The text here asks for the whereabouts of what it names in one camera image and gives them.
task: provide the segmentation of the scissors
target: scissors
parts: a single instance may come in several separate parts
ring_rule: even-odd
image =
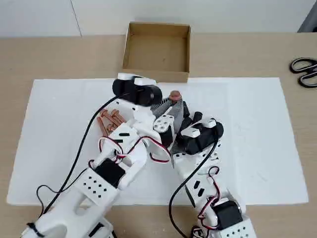
[[[306,66],[302,68],[295,67],[298,63],[304,63]],[[306,72],[303,76],[298,78],[298,83],[305,88],[316,88],[317,83],[309,84],[305,82],[308,78],[313,78],[317,76],[317,59],[313,58],[298,58],[293,60],[289,65],[289,70],[292,73],[303,73]]]

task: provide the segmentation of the black cable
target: black cable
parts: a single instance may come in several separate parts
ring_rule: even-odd
[[[112,233],[113,238],[117,238],[117,235],[115,234],[114,231],[112,231],[111,233]]]
[[[41,237],[41,238],[45,237],[45,235],[43,235],[42,233],[40,233],[40,232],[38,231],[38,229],[37,229],[36,226],[35,226],[35,223],[29,222],[29,223],[27,223],[26,225],[27,225],[30,229],[32,229],[38,237]]]
[[[219,140],[218,131],[216,130],[216,132],[217,132],[217,140],[213,143],[213,146],[212,146],[211,150],[209,151],[209,153],[206,155],[204,160],[194,169],[194,171],[180,184],[180,186],[175,190],[175,192],[173,193],[173,195],[170,197],[170,200],[169,200],[168,215],[169,215],[170,221],[172,222],[173,226],[178,231],[178,233],[180,233],[184,238],[187,238],[187,236],[179,229],[179,227],[176,225],[176,223],[174,222],[174,219],[173,219],[173,215],[172,215],[173,200],[174,200],[175,196],[177,195],[177,193],[180,191],[180,189],[183,186],[185,186],[185,184],[195,175],[195,173],[197,173],[197,171],[204,165],[204,163],[209,159],[211,154],[214,152],[214,150],[217,146],[218,140]]]
[[[40,201],[41,203],[41,206],[42,206],[42,210],[41,210],[41,214],[39,215],[39,217],[41,217],[44,213],[44,204],[43,204],[43,201],[41,200],[40,196],[39,196],[39,190],[41,187],[47,187],[51,192],[53,193],[56,193],[56,194],[60,194],[62,192],[65,192],[66,190],[68,190],[78,179],[79,177],[84,173],[84,171],[86,171],[86,169],[84,169],[82,172],[80,172],[80,174],[74,179],[74,181],[69,185],[67,186],[64,190],[60,190],[60,191],[54,191],[53,189],[51,189],[49,186],[43,184],[43,185],[40,185],[38,186],[38,188],[36,189],[36,196],[38,197],[38,200]]]
[[[65,181],[64,181],[64,183],[63,183],[63,185],[60,187],[58,193],[55,195],[55,197],[53,198],[53,200],[52,200],[52,201],[48,204],[48,206],[45,208],[43,214],[45,214],[45,213],[47,213],[47,212],[49,211],[49,209],[51,208],[51,206],[55,203],[55,201],[56,201],[57,198],[59,197],[60,193],[63,191],[63,189],[64,189],[65,186],[67,185],[67,183],[68,183],[68,181],[69,181],[69,179],[70,179],[70,177],[71,177],[71,175],[72,175],[72,173],[73,173],[73,171],[74,171],[74,169],[75,169],[75,166],[76,166],[76,164],[77,164],[77,161],[78,161],[78,158],[79,158],[81,149],[82,149],[82,147],[83,147],[83,145],[84,145],[84,142],[85,142],[85,139],[86,139],[86,137],[87,137],[88,131],[89,131],[89,129],[90,129],[90,127],[91,127],[91,125],[92,125],[92,123],[93,123],[95,117],[98,115],[98,113],[99,113],[102,109],[104,109],[106,106],[108,106],[108,105],[109,105],[110,103],[112,103],[114,100],[116,100],[116,99],[118,99],[118,98],[120,98],[120,97],[123,97],[123,96],[125,96],[125,95],[127,95],[127,94],[128,94],[128,93],[123,94],[123,95],[119,95],[119,96],[115,96],[115,97],[111,98],[109,101],[107,101],[105,104],[103,104],[103,105],[94,113],[93,117],[90,119],[90,121],[89,121],[89,123],[88,123],[88,126],[87,126],[87,128],[86,128],[85,134],[84,134],[84,136],[83,136],[83,138],[82,138],[82,140],[81,140],[81,142],[80,142],[80,146],[79,146],[79,148],[78,148],[78,152],[77,152],[76,158],[75,158],[75,160],[74,160],[74,163],[73,163],[73,165],[72,165],[72,167],[71,167],[71,169],[70,169],[70,171],[69,171],[69,173],[68,173],[68,175],[67,175],[67,177],[66,177],[66,179],[65,179]]]

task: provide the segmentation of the white wall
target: white wall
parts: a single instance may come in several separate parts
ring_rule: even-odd
[[[0,37],[79,36],[70,0],[0,0]]]
[[[316,0],[0,0],[0,37],[124,34],[130,21],[194,32],[296,32]]]

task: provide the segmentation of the scissor handle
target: scissor handle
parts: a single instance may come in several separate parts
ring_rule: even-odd
[[[317,76],[317,71],[312,71],[312,73],[305,74],[298,78],[298,83],[305,88],[317,88],[317,83],[309,84],[305,83],[305,80]]]
[[[295,65],[297,63],[300,63],[300,62],[310,63],[310,65],[302,67],[302,68],[296,68]],[[298,58],[298,59],[293,60],[289,65],[289,70],[292,73],[302,73],[302,72],[306,72],[306,71],[308,72],[308,71],[312,70],[313,68],[317,68],[317,60],[313,59],[313,58]]]

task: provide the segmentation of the black cable tie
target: black cable tie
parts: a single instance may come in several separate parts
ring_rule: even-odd
[[[30,229],[32,229],[35,234],[38,236],[38,237],[45,237],[42,233],[39,232],[39,230],[36,228],[35,226],[35,223],[34,222],[29,222],[26,224]]]

